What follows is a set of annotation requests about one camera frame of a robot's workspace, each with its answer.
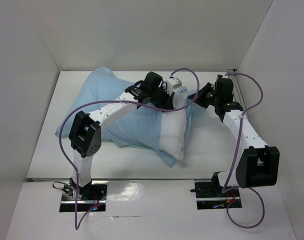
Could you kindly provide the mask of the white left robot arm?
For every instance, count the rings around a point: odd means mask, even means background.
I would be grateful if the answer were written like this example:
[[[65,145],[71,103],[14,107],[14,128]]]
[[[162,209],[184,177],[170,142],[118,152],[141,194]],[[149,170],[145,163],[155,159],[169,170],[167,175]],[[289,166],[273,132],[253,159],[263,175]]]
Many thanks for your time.
[[[102,145],[102,131],[141,105],[151,103],[162,110],[174,109],[174,91],[181,85],[182,82],[173,76],[164,80],[157,73],[149,72],[144,80],[128,86],[112,102],[89,113],[82,110],[76,113],[68,138],[75,169],[70,185],[78,199],[84,200],[91,193],[92,160]]]

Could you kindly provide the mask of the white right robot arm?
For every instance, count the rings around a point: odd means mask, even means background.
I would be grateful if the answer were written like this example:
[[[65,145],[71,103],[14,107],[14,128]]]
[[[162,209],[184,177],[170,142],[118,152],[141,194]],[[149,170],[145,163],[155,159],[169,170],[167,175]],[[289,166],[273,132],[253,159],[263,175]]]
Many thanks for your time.
[[[230,170],[215,172],[210,190],[215,196],[237,189],[274,186],[277,183],[280,152],[268,145],[246,117],[246,109],[234,100],[234,84],[218,75],[214,84],[207,83],[197,94],[195,103],[214,107],[215,114],[236,140]]]

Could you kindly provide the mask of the white pillow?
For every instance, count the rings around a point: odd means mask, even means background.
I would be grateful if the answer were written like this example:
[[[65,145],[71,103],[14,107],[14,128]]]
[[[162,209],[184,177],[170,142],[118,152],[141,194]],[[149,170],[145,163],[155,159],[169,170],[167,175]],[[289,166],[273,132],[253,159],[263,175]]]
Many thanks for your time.
[[[186,108],[161,113],[160,157],[169,167],[173,167],[177,161],[184,158],[187,113]]]

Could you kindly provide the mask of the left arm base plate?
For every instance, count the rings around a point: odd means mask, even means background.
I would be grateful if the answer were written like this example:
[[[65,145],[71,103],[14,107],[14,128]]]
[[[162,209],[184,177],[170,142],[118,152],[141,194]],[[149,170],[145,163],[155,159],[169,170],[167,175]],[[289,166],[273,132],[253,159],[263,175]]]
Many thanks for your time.
[[[77,199],[77,212],[105,212],[108,183],[93,181],[91,187],[82,194],[76,194],[73,187],[66,181],[55,181],[52,187],[61,191],[60,213],[72,213],[75,211]]]

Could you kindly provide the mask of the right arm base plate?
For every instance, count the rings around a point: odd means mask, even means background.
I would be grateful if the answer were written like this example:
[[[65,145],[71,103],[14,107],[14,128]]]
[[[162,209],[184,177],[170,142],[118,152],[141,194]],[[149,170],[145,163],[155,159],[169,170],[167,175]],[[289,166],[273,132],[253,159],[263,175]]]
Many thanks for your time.
[[[240,192],[235,189],[228,193],[221,193],[215,190],[209,181],[199,181],[194,183],[194,188],[190,190],[195,194],[196,206],[198,210],[216,210],[230,208],[242,208]]]

